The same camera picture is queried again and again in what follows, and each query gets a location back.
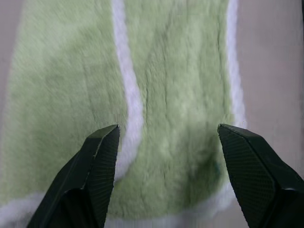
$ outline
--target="green fabric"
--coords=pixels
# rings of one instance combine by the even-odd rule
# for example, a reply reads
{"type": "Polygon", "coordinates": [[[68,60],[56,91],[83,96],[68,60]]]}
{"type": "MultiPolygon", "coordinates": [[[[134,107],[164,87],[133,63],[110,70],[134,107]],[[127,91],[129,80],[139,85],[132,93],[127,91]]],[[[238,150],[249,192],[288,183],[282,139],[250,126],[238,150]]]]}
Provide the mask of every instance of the green fabric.
{"type": "MultiPolygon", "coordinates": [[[[232,123],[225,53],[227,0],[126,0],[144,126],[108,216],[175,214],[228,181],[217,135],[232,123]]],[[[110,0],[28,0],[9,80],[0,205],[46,191],[93,131],[127,105],[110,0]]]]}

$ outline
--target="gray surface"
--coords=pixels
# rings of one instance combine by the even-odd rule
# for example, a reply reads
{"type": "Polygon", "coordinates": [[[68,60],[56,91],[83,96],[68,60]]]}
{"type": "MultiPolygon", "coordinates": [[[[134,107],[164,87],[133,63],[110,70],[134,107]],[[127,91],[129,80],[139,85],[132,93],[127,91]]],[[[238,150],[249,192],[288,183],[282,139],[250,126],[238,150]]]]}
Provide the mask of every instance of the gray surface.
{"type": "MultiPolygon", "coordinates": [[[[22,1],[0,0],[0,113],[22,1]]],[[[239,1],[237,51],[248,129],[263,136],[303,177],[301,1],[239,1]]],[[[206,227],[247,224],[235,201],[206,227]]]]}

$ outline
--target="plush fabric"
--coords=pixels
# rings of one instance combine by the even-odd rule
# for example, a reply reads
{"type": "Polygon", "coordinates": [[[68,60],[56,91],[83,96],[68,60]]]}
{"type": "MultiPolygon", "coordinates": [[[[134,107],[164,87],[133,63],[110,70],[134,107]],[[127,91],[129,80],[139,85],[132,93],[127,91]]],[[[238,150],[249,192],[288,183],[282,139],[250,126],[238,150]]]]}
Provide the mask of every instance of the plush fabric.
{"type": "Polygon", "coordinates": [[[220,209],[220,192],[229,202],[217,125],[244,119],[229,83],[238,69],[227,64],[227,9],[227,0],[28,0],[2,129],[0,225],[12,200],[43,195],[84,139],[111,124],[121,142],[106,226],[175,227],[185,211],[200,220],[220,209]]]}

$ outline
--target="white trim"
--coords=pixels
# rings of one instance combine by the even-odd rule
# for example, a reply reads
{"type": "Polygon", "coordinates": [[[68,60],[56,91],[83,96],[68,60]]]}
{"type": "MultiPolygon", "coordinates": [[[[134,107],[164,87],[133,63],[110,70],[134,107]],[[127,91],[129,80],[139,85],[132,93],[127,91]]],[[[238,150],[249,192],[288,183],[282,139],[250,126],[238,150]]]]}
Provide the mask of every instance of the white trim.
{"type": "Polygon", "coordinates": [[[15,222],[29,221],[43,197],[44,193],[34,193],[23,199],[12,200],[7,205],[1,207],[0,228],[7,228],[15,222]]]}
{"type": "Polygon", "coordinates": [[[243,101],[243,89],[239,75],[237,54],[237,22],[238,22],[238,0],[229,0],[226,16],[226,52],[228,60],[228,76],[230,81],[230,97],[232,101],[232,113],[237,127],[247,128],[245,118],[245,106],[243,101]]]}
{"type": "Polygon", "coordinates": [[[114,39],[128,107],[122,151],[117,155],[115,180],[122,178],[137,155],[143,127],[143,104],[136,83],[125,24],[124,0],[112,0],[114,39]]]}

